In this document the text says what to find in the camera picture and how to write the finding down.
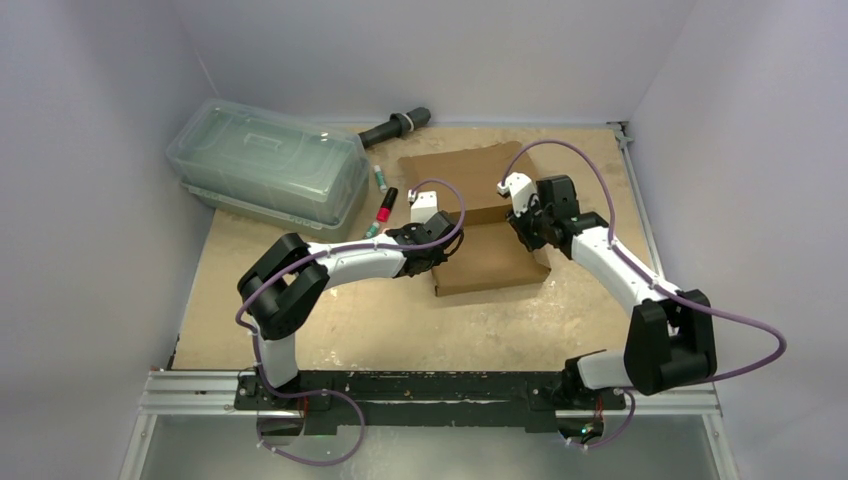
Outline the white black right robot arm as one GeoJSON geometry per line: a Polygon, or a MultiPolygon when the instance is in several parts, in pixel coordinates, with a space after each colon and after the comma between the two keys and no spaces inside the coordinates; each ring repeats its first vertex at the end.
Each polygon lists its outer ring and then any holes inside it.
{"type": "Polygon", "coordinates": [[[581,212],[566,176],[534,181],[511,173],[497,186],[511,202],[507,222],[529,251],[552,246],[583,267],[629,314],[625,347],[567,360],[561,392],[584,407],[607,388],[652,395],[706,380],[717,370],[709,301],[648,272],[596,212],[581,212]]]}

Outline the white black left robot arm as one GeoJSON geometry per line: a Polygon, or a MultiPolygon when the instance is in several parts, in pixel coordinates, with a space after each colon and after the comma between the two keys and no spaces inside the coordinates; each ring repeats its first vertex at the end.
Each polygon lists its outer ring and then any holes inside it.
{"type": "Polygon", "coordinates": [[[297,399],[296,332],[325,291],[428,272],[447,262],[463,240],[462,226],[444,211],[358,241],[323,244],[283,235],[237,283],[242,305],[236,323],[252,338],[260,397],[275,409],[297,399]]]}

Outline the brown cardboard box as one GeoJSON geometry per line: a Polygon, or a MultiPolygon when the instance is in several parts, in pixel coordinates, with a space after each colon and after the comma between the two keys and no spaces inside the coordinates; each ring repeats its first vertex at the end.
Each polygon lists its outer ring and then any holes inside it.
{"type": "Polygon", "coordinates": [[[436,296],[541,284],[550,274],[547,254],[528,251],[507,223],[511,202],[496,190],[521,148],[520,142],[510,141],[398,160],[409,188],[426,179],[440,179],[454,186],[465,202],[463,244],[451,259],[432,270],[436,296]]]}

